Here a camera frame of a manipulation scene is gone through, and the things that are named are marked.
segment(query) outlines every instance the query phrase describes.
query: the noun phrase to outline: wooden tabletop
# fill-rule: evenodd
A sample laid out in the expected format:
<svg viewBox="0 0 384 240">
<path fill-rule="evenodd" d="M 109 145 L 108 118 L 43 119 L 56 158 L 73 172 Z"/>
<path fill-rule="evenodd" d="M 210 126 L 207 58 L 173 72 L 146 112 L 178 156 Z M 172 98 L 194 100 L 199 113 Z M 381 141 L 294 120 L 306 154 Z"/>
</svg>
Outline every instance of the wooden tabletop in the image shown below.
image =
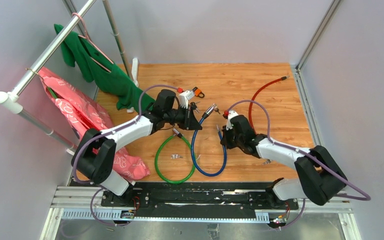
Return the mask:
<svg viewBox="0 0 384 240">
<path fill-rule="evenodd" d="M 141 89 L 155 84 L 172 85 L 184 90 L 191 90 L 195 86 L 200 88 L 205 93 L 205 98 L 193 99 L 195 102 L 200 101 L 198 109 L 201 113 L 195 114 L 199 120 L 211 104 L 216 103 L 223 113 L 233 103 L 251 99 L 262 85 L 283 76 L 290 76 L 290 78 L 264 89 L 256 101 L 265 106 L 270 115 L 271 136 L 274 139 L 300 147 L 313 147 L 289 64 L 141 64 L 137 79 Z M 154 88 L 148 94 L 155 98 L 160 90 L 161 88 Z M 99 92 L 97 102 L 108 110 L 115 125 L 136 116 L 136 113 L 127 113 L 125 109 L 117 110 L 116 96 Z M 241 103 L 234 110 L 248 117 L 248 107 L 248 103 Z M 267 133 L 266 116 L 255 104 L 252 116 L 257 133 Z M 198 132 L 195 142 L 195 152 L 197 156 L 201 155 L 198 164 L 208 173 L 217 172 L 223 163 L 223 150 L 216 124 L 220 127 L 224 126 L 226 120 L 214 112 L 202 124 L 203 130 Z M 191 141 L 193 131 L 180 131 Z M 151 174 L 142 181 L 161 181 L 154 168 L 154 158 L 161 143 L 172 134 L 171 130 L 160 130 L 126 146 L 130 155 L 142 157 L 151 170 Z M 171 154 L 179 154 L 183 158 L 171 159 Z M 277 162 L 263 165 L 264 162 L 265 159 L 246 155 L 238 148 L 227 150 L 227 165 L 219 176 L 204 176 L 196 170 L 189 181 L 271 182 L 282 177 L 297 177 L 294 170 L 284 165 Z M 173 139 L 166 145 L 161 151 L 158 163 L 162 174 L 171 180 L 183 179 L 193 165 L 188 147 L 179 138 Z"/>
</svg>

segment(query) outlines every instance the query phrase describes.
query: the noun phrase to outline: pink hanger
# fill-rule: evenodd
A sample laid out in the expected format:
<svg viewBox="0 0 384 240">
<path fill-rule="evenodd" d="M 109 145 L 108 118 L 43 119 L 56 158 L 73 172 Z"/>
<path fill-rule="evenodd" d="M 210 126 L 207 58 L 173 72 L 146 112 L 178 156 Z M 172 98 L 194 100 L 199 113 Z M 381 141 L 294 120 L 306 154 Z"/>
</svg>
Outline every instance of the pink hanger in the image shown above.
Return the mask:
<svg viewBox="0 0 384 240">
<path fill-rule="evenodd" d="M 83 25 L 83 28 L 84 28 L 84 35 L 85 36 L 83 36 L 83 35 L 78 35 L 79 37 L 81 37 L 81 38 L 84 38 L 84 39 L 86 39 L 96 50 L 98 50 L 98 52 L 100 52 L 111 64 L 114 64 L 114 62 L 113 61 L 111 61 L 111 59 L 107 56 L 107 55 L 105 55 L 105 53 L 104 52 L 102 52 L 101 51 L 101 49 L 99 49 L 99 47 L 98 46 L 96 46 L 93 42 L 92 42 L 92 40 L 91 40 L 91 38 L 89 37 L 89 34 L 88 34 L 88 30 L 87 30 L 87 28 L 86 28 L 86 24 L 85 24 L 85 21 L 83 20 L 83 18 L 77 13 L 77 12 L 73 12 L 73 14 L 72 14 L 73 16 L 75 15 L 75 16 L 77 16 L 79 19 L 80 19 L 80 21 L 81 21 L 81 24 Z M 104 67 L 102 64 L 100 64 L 98 61 L 96 61 L 95 59 L 93 59 L 93 57 L 91 57 L 92 58 L 92 60 L 96 63 L 96 64 L 98 64 L 101 68 L 103 68 L 103 69 L 105 69 L 107 72 L 111 72 L 108 68 L 106 68 L 106 67 Z"/>
</svg>

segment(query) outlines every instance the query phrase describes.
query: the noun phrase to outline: orange and black clip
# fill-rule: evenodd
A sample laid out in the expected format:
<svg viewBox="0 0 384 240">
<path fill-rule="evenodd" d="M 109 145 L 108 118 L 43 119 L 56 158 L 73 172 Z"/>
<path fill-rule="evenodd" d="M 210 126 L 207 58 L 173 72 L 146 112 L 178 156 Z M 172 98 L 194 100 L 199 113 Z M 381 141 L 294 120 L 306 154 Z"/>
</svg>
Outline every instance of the orange and black clip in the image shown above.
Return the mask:
<svg viewBox="0 0 384 240">
<path fill-rule="evenodd" d="M 195 94 L 195 96 L 197 96 L 200 99 L 203 99 L 205 97 L 205 94 L 203 93 L 203 91 L 201 91 L 201 89 L 199 89 L 198 87 L 194 87 L 192 91 Z"/>
</svg>

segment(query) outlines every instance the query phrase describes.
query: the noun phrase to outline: red hose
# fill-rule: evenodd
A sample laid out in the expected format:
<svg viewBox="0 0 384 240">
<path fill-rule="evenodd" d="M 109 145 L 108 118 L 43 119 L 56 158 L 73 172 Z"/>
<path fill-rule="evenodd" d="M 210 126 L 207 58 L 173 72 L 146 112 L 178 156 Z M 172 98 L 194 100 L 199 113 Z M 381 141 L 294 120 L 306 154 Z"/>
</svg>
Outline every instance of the red hose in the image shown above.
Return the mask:
<svg viewBox="0 0 384 240">
<path fill-rule="evenodd" d="M 252 96 L 252 100 L 254 101 L 254 100 L 256 99 L 257 95 L 258 95 L 263 89 L 267 88 L 268 86 L 270 86 L 270 85 L 272 85 L 272 84 L 274 84 L 274 83 L 277 83 L 277 82 L 280 82 L 280 81 L 282 81 L 282 80 L 285 80 L 285 79 L 287 79 L 288 77 L 289 77 L 289 76 L 283 76 L 283 77 L 281 77 L 281 78 L 278 78 L 278 79 L 276 79 L 276 80 L 273 80 L 273 81 L 267 83 L 266 85 L 260 87 L 260 88 L 254 93 L 254 96 Z M 250 102 L 250 103 L 249 103 L 249 109 L 248 109 L 248 119 L 249 119 L 249 124 L 251 125 L 251 128 L 254 129 L 253 116 L 252 116 L 252 114 L 251 114 L 252 111 L 253 111 L 253 103 Z"/>
</svg>

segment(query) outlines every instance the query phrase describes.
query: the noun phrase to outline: gray floor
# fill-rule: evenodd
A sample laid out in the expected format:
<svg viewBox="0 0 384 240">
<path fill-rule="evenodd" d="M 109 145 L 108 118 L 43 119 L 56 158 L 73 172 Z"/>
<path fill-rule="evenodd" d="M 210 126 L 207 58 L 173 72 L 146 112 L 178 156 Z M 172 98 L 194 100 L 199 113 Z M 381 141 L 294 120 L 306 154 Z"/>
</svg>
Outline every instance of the gray floor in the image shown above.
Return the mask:
<svg viewBox="0 0 384 240">
<path fill-rule="evenodd" d="M 61 234 L 61 225 L 66 236 Z M 108 227 L 94 220 L 65 220 L 57 240 L 345 240 L 341 222 L 334 213 L 307 213 L 280 232 L 267 231 L 266 224 L 136 221 L 124 227 Z"/>
</svg>

